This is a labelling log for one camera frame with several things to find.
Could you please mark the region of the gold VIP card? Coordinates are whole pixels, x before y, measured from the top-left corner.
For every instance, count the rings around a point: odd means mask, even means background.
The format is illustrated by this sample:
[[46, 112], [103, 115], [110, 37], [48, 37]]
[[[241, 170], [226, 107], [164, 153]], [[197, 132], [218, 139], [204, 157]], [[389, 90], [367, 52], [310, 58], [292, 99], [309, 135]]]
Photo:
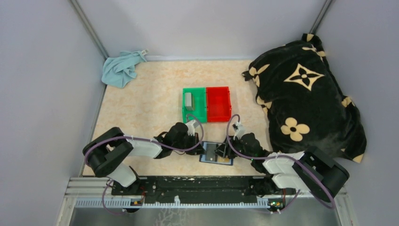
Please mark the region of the gold VIP card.
[[218, 158], [217, 158], [217, 163], [219, 163], [219, 164], [230, 165], [230, 164], [231, 164], [231, 159], [229, 159], [229, 158], [218, 157]]

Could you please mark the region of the black credit card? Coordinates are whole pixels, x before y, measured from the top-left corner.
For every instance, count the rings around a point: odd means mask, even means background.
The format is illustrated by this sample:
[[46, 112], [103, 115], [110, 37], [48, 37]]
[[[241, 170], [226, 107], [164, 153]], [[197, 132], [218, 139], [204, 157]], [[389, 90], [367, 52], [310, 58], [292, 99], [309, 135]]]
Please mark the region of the black credit card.
[[215, 154], [215, 149], [218, 147], [216, 143], [207, 143], [205, 160], [208, 162], [216, 162], [217, 155]]

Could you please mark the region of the navy blue card holder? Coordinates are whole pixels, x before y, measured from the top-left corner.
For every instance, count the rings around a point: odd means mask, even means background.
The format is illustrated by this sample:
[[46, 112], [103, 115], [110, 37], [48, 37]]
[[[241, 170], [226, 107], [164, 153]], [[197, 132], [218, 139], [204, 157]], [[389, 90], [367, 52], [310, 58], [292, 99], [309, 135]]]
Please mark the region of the navy blue card holder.
[[199, 162], [225, 166], [233, 165], [233, 159], [228, 158], [225, 150], [225, 143], [203, 141], [202, 146], [205, 152], [199, 156]]

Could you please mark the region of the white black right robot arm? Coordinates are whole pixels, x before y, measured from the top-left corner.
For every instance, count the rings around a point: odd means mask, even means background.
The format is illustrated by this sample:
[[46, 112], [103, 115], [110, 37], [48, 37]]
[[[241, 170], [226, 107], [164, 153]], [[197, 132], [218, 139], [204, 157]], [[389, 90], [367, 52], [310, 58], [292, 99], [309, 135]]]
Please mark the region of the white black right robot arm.
[[239, 157], [261, 161], [262, 167], [272, 175], [265, 181], [267, 192], [277, 194], [283, 188], [293, 188], [311, 193], [316, 200], [331, 209], [335, 206], [334, 198], [350, 174], [333, 158], [313, 146], [298, 153], [271, 152], [262, 157], [247, 156], [233, 145], [234, 141], [241, 146], [246, 144], [245, 128], [239, 121], [232, 127], [235, 134], [226, 134], [227, 147]]

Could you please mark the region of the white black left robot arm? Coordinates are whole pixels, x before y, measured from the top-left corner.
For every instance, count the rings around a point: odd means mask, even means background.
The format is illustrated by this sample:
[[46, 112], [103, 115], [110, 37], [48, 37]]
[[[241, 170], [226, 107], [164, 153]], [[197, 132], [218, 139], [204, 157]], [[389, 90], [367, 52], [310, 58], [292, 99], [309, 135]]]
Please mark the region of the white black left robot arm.
[[134, 169], [124, 164], [124, 160], [132, 156], [162, 159], [173, 151], [202, 154], [204, 135], [199, 135], [196, 128], [203, 130], [198, 120], [177, 122], [169, 131], [148, 139], [128, 136], [119, 127], [113, 127], [83, 148], [84, 162], [97, 178], [109, 178], [119, 183], [128, 194], [135, 195], [141, 189], [141, 182]]

